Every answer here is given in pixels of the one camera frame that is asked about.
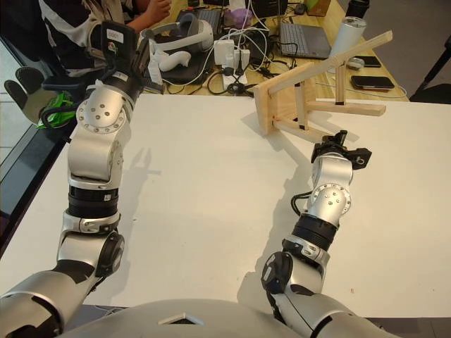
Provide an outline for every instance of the smartphone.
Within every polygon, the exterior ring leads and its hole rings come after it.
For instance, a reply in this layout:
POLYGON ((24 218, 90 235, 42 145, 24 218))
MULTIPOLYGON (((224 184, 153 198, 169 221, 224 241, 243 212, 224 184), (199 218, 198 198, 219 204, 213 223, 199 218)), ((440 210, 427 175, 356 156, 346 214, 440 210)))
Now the smartphone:
POLYGON ((382 89, 389 90, 395 85, 385 76, 356 76, 351 77, 351 84, 357 89, 382 89))
POLYGON ((365 62, 364 67, 380 68, 382 66, 381 62, 375 56, 356 55, 355 58, 362 59, 365 62))

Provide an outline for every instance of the white tabletop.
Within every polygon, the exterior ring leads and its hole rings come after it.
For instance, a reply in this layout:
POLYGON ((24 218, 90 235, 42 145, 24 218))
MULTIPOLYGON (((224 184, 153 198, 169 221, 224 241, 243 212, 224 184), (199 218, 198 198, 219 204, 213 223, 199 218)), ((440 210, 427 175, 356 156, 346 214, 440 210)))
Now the white tabletop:
MULTIPOLYGON (((373 151, 330 248, 324 292, 371 317, 451 316, 451 106, 386 102, 379 118, 315 112, 373 151)), ((125 148, 120 270, 85 303, 206 298, 268 311, 260 271, 311 189, 313 144, 258 133, 248 98, 142 95, 125 148)), ((67 149, 0 261, 0 293, 54 267, 67 208, 67 149)))

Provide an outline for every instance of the laptop keyboard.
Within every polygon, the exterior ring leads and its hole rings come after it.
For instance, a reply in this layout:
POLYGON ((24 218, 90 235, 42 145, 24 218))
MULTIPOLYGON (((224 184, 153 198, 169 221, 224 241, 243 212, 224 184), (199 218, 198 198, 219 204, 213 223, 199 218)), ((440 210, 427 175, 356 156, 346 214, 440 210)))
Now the laptop keyboard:
POLYGON ((280 24, 280 50, 283 55, 303 56, 309 54, 301 25, 292 23, 280 24))
POLYGON ((199 20, 207 21, 213 29, 213 34, 216 34, 219 26, 219 19, 221 18, 219 11, 200 9, 196 12, 196 16, 199 20))

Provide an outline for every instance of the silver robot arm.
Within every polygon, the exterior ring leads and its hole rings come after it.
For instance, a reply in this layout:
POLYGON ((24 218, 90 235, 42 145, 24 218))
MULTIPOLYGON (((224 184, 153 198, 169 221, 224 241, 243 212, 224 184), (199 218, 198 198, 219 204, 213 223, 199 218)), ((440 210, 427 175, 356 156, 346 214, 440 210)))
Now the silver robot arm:
POLYGON ((307 206, 283 240, 283 251, 267 260, 261 282, 274 316, 302 337, 396 337, 321 293, 329 246, 351 207, 353 170, 364 168, 371 156, 367 149, 348 151, 345 137, 342 131, 315 145, 307 206))
POLYGON ((149 49, 144 42, 135 52, 135 32, 126 26, 104 23, 102 33, 113 51, 111 67, 88 88, 88 99, 77 109, 78 126, 68 151, 69 207, 63 213, 56 267, 35 273, 0 297, 0 337, 62 333, 86 296, 121 264, 125 242, 117 229, 117 204, 123 149, 149 49), (118 40, 114 35, 109 39, 107 30, 123 34, 123 45, 112 48, 118 40))

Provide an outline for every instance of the green object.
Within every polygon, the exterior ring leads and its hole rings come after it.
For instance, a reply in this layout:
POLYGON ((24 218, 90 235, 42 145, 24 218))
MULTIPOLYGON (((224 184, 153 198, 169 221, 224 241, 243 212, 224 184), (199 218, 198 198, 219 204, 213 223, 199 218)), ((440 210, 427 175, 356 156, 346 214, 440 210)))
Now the green object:
MULTIPOLYGON (((72 98, 70 97, 70 94, 67 92, 62 92, 58 95, 56 95, 54 98, 52 98, 49 103, 46 105, 46 107, 43 109, 43 112, 47 109, 51 108, 63 108, 66 106, 70 106, 73 104, 71 101, 72 98)), ((71 118, 75 116, 76 109, 74 108, 74 111, 66 111, 63 113, 53 113, 47 118, 50 125, 53 128, 61 127, 62 125, 65 125, 71 118)), ((44 129, 45 125, 42 123, 42 120, 39 119, 39 122, 37 123, 37 129, 44 129)))

